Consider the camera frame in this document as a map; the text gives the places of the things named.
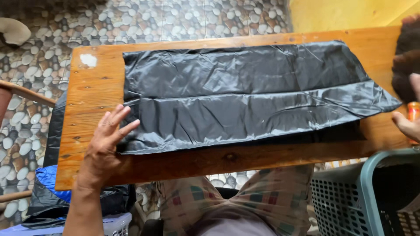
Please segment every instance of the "yellow wall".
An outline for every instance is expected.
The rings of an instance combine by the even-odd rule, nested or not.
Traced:
[[[289,0],[294,32],[399,25],[420,0]]]

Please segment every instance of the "forearm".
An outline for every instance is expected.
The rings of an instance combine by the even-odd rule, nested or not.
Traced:
[[[100,189],[84,188],[75,181],[71,190],[71,204],[64,225],[64,236],[104,235],[99,194]]]

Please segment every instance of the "teal plastic basket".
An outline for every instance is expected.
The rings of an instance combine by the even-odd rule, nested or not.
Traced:
[[[420,212],[397,212],[420,193],[416,149],[378,152],[365,163],[315,172],[311,188],[323,236],[420,235]]]

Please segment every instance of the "patterned clothing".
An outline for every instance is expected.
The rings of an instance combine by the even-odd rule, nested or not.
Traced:
[[[204,213],[222,206],[242,207],[259,215],[278,235],[306,235],[313,168],[311,164],[260,170],[231,199],[223,199],[203,176],[160,181],[157,191],[164,235],[186,235]]]

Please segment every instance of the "white plastic basket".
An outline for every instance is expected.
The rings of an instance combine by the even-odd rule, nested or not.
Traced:
[[[129,233],[129,223],[132,219],[130,213],[110,215],[104,217],[105,236],[127,236]],[[13,226],[0,231],[0,236],[35,236],[35,235],[54,235],[58,236],[64,230],[62,227],[28,229],[22,225]]]

